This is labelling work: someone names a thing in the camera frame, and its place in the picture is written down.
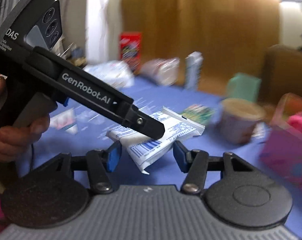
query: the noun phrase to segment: human hand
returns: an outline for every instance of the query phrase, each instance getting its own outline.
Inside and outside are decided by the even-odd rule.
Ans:
[[[6,81],[0,77],[0,95],[6,87]],[[15,128],[6,126],[0,128],[0,162],[16,160],[28,147],[41,138],[48,130],[49,115],[35,120],[29,127]]]

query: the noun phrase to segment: metal bolt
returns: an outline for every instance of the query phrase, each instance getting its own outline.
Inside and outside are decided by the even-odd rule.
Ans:
[[[111,185],[110,183],[107,183],[107,182],[99,182],[95,188],[98,190],[98,191],[108,191],[111,189]]]
[[[142,124],[142,123],[143,123],[143,119],[142,119],[142,118],[139,118],[139,119],[137,120],[137,123],[138,123],[138,124]]]
[[[182,189],[183,189],[183,191],[185,191],[187,193],[196,193],[199,191],[199,187],[192,183],[184,184]]]

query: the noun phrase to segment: paper cup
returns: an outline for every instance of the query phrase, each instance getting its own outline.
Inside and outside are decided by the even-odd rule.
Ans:
[[[234,144],[246,144],[256,125],[265,117],[262,107],[239,98],[222,101],[223,113],[219,129],[223,137]]]

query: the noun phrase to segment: blue table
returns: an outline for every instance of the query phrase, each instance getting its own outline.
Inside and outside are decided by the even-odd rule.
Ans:
[[[277,175],[273,174],[259,162],[258,154],[263,148],[265,139],[253,139],[251,143],[242,147],[224,141],[214,127],[214,124],[219,120],[219,113],[221,111],[219,107],[220,97],[201,92],[185,91],[182,88],[175,86],[157,87],[139,77],[135,79],[134,87],[123,89],[123,92],[135,99],[136,106],[139,108],[148,106],[152,112],[159,111],[162,106],[166,106],[179,113],[192,104],[203,104],[217,109],[217,114],[213,118],[213,124],[206,127],[204,134],[200,137],[185,141],[184,144],[189,149],[202,149],[209,152],[210,155],[215,156],[222,156],[222,154],[227,151],[234,152],[284,184],[290,190],[294,198],[294,207],[288,217],[286,226],[299,237],[302,237],[302,193]],[[42,136],[41,140],[34,145],[35,167],[61,152],[71,152],[74,156],[85,155],[85,153],[90,150],[106,149],[112,144],[112,141],[105,137],[105,133],[108,129],[117,124],[102,116],[97,116],[97,114],[90,112],[89,109],[73,100],[70,100],[67,108],[59,106],[51,116],[55,116],[70,108],[74,108],[75,114],[77,115],[79,132],[76,135],[72,135],[62,130],[49,128],[48,132]],[[84,120],[83,118],[83,116],[85,116],[83,114],[84,112],[88,114],[87,120]],[[17,169],[20,176],[29,172],[30,159],[31,153],[27,153],[17,161]],[[148,167],[146,171],[148,171],[150,175],[141,174],[128,154],[123,153],[116,171],[112,173],[110,177],[111,180],[116,180],[119,184],[175,184],[180,188],[186,176],[179,170],[172,151],[169,151],[160,160]],[[75,172],[75,179],[88,187],[89,183],[85,172]],[[205,187],[209,187],[219,179],[219,172],[209,172]]]

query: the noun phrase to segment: table surface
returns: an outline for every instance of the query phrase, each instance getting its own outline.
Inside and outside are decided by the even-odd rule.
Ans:
[[[256,166],[278,182],[284,184],[291,192],[294,206],[287,219],[286,226],[299,237],[302,237],[302,192],[274,174],[259,161],[259,153],[263,148],[265,139],[253,139],[249,144],[236,146],[226,142],[215,129],[221,112],[219,102],[221,97],[197,91],[186,91],[181,87],[158,87],[142,78],[135,78],[135,85],[122,90],[134,98],[135,105],[139,108],[148,106],[152,112],[160,111],[162,106],[180,113],[192,104],[202,104],[217,110],[213,117],[212,125],[206,127],[202,136],[194,137],[184,142],[189,149],[201,149],[210,155],[222,156],[224,152],[234,152],[252,165]],[[34,167],[41,165],[59,153],[72,155],[85,155],[93,149],[106,149],[112,141],[105,137],[106,131],[117,124],[96,114],[90,109],[70,100],[68,107],[59,106],[51,114],[55,116],[67,109],[74,109],[79,132],[75,135],[63,130],[49,128],[41,140],[34,145]],[[31,153],[26,153],[17,161],[19,176],[24,176],[30,169]],[[115,172],[110,174],[111,180],[127,185],[167,185],[172,184],[180,188],[185,174],[183,174],[173,157],[172,150],[161,159],[149,166],[146,171],[150,175],[142,174],[126,152],[123,152],[120,163]],[[75,172],[75,179],[88,187],[88,177],[85,172]],[[220,179],[219,172],[209,172],[205,188]]]

